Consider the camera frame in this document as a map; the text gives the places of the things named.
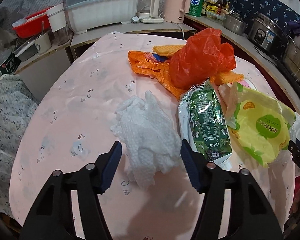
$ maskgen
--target pot handle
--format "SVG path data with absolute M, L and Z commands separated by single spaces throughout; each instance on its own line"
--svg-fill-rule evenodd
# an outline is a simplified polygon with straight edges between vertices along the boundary
M 288 39 L 290 39 L 290 41 L 292 41 L 294 47 L 296 48 L 296 50 L 294 51 L 294 53 L 297 53 L 297 48 L 298 48 L 298 47 L 297 47 L 297 45 L 294 43 L 293 39 L 292 39 L 288 34 L 286 34 L 286 37 L 287 37 Z

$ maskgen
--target dish storage box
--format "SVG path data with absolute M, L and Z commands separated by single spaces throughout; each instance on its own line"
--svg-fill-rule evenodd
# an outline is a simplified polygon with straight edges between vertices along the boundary
M 66 17 L 75 34 L 87 29 L 119 23 L 130 23 L 136 15 L 138 0 L 66 0 Z

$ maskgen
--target green canister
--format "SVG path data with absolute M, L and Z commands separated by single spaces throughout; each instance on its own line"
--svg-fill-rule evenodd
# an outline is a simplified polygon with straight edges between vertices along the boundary
M 204 2 L 204 0 L 191 0 L 189 14 L 192 16 L 200 17 L 203 2 Z

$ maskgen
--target stainless steel pot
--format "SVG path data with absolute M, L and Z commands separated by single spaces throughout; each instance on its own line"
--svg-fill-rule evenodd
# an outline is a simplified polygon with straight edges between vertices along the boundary
M 267 16 L 258 13 L 249 32 L 249 40 L 258 47 L 270 52 L 275 40 L 280 39 L 281 36 L 282 29 Z
M 283 62 L 288 67 L 294 79 L 300 82 L 300 38 L 296 36 L 292 39 L 289 35 L 287 35 L 287 38 L 289 38 L 290 42 L 283 56 Z
M 231 14 L 225 14 L 223 26 L 238 35 L 242 35 L 247 28 L 247 24 L 242 19 Z

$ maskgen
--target orange wrapper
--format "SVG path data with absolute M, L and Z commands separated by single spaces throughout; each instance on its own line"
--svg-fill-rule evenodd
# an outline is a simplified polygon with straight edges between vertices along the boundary
M 178 100 L 186 89 L 176 88 L 169 75 L 169 59 L 164 62 L 158 61 L 152 53 L 133 51 L 128 52 L 128 60 L 131 69 L 136 74 L 149 75 L 156 78 L 168 91 L 170 91 Z

